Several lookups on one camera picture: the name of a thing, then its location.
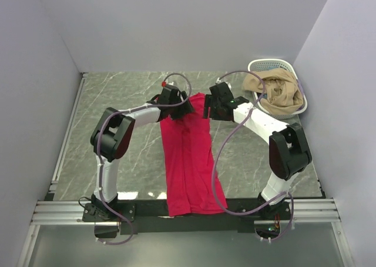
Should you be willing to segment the red t-shirt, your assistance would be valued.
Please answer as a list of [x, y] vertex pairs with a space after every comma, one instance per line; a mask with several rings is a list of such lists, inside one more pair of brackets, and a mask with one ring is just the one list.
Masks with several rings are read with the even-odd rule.
[[194, 112], [160, 122], [169, 216], [217, 214], [223, 210], [212, 192], [212, 138], [203, 118], [204, 94], [190, 97]]

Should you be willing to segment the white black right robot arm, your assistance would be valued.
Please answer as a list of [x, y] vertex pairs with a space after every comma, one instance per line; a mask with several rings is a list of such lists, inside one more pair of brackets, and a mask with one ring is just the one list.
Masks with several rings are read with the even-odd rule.
[[258, 196], [258, 207], [238, 216], [258, 212], [264, 219], [271, 219], [286, 197], [296, 176], [311, 163], [312, 155], [303, 127], [287, 124], [257, 109], [248, 99], [234, 97], [225, 82], [210, 87], [210, 94], [204, 99], [204, 118], [217, 121], [231, 121], [237, 126], [222, 142], [218, 153], [222, 153], [229, 139], [242, 127], [254, 132], [268, 144], [271, 175], [267, 185]]

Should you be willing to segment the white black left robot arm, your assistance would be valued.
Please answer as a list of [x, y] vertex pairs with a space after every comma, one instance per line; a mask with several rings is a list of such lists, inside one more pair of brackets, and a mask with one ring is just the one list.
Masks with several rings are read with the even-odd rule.
[[133, 130], [166, 118], [180, 119], [194, 112], [189, 94], [163, 84], [160, 94], [145, 104], [127, 110], [106, 108], [90, 137], [97, 160], [97, 180], [91, 205], [104, 221], [117, 215], [119, 160], [128, 150]]

